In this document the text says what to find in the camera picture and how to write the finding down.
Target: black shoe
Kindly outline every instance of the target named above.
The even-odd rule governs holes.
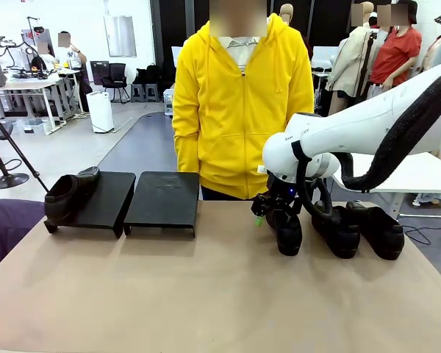
[[[69,218],[93,193],[99,176],[99,168],[91,167],[77,175],[60,177],[44,198],[44,210],[48,220],[58,223]]]
[[[317,208],[322,207],[321,202],[316,202]],[[342,206],[333,207],[333,217],[340,220],[339,224],[324,221],[322,218],[312,216],[312,225],[315,230],[325,239],[331,252],[342,259],[351,259],[356,254],[359,246],[359,227],[352,219],[349,212]]]
[[[289,217],[282,211],[271,211],[266,214],[266,221],[276,233],[279,252],[285,256],[296,256],[302,244],[299,217]]]
[[[384,260],[397,260],[405,244],[403,227],[380,207],[366,208],[359,202],[348,202],[346,209],[359,223],[359,231]]]

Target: hood drawstring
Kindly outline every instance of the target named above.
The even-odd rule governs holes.
[[[206,116],[209,115],[209,51],[211,49],[211,36],[207,41],[207,55],[206,55]]]
[[[276,83],[276,93],[281,92],[281,84],[279,82],[279,53],[278,41],[274,38],[274,78]]]
[[[274,50],[274,63],[273,63],[273,75],[274,75],[274,85],[276,86],[276,93],[282,91],[281,82],[279,81],[279,53],[278,53],[278,38],[276,37],[277,33],[274,31],[274,28],[271,28],[271,33],[268,36],[268,40],[266,44],[269,44],[273,41],[273,50]]]

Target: red shirt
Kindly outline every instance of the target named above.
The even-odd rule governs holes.
[[[411,57],[417,57],[420,54],[421,34],[413,27],[402,35],[397,37],[398,31],[393,31],[377,54],[373,66],[373,73],[370,75],[372,83],[381,84],[390,76],[392,72],[400,68]],[[394,78],[394,87],[404,83],[407,78],[407,72]]]

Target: white wall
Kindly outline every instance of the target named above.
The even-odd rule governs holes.
[[[441,35],[441,25],[434,22],[434,19],[441,15],[441,0],[416,0],[416,2],[418,3],[418,24],[415,25],[415,28],[421,33],[423,39],[418,60],[419,65],[429,46]]]
[[[57,48],[57,34],[68,31],[72,43],[91,60],[126,63],[128,83],[136,68],[145,68],[155,61],[149,0],[108,0],[110,15],[130,15],[134,24],[137,57],[110,57],[104,30],[104,0],[0,0],[0,35],[19,39],[28,28],[27,16],[40,18],[48,28],[52,44]],[[87,64],[90,80],[91,68]]]

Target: table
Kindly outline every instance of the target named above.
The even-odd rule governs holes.
[[[79,97],[79,107],[80,111],[83,112],[83,105],[82,105],[82,98],[80,97],[80,84],[79,81],[76,79],[76,75],[80,72],[80,70],[71,70],[70,68],[60,68],[57,72],[59,75],[66,75],[66,76],[72,76],[73,81],[75,83],[75,89],[78,93],[77,96]]]
[[[441,353],[441,275],[411,241],[341,260],[302,212],[283,257],[250,206],[200,202],[195,240],[38,224],[0,264],[0,349]]]
[[[353,154],[354,175],[366,174],[373,158],[373,155]],[[333,179],[341,188],[346,189],[341,180],[341,169],[334,174]],[[441,160],[430,153],[407,156],[389,179],[370,192],[390,193],[391,200],[386,212],[394,219],[441,219],[441,215],[407,215],[400,213],[406,193],[441,193]]]
[[[55,84],[56,84],[56,82],[53,80],[38,80],[37,82],[34,80],[10,81],[10,82],[7,82],[7,84],[4,87],[0,87],[0,91],[1,90],[8,91],[8,92],[10,92],[10,94],[13,94],[16,96],[23,96],[24,105],[26,107],[26,111],[28,112],[28,115],[32,115],[32,108],[31,108],[31,102],[29,100],[29,97],[30,96],[42,96],[44,99],[44,103],[46,105],[47,113],[49,115],[49,120],[51,122],[51,131],[49,132],[49,134],[51,134],[52,132],[55,132],[62,127],[62,126],[56,126],[56,123],[54,121],[54,117],[52,116],[51,106],[49,104],[49,100],[46,95],[46,88],[54,86]],[[4,117],[5,117],[5,112],[4,112],[3,104],[1,103],[1,99],[0,99],[0,118],[4,118]]]

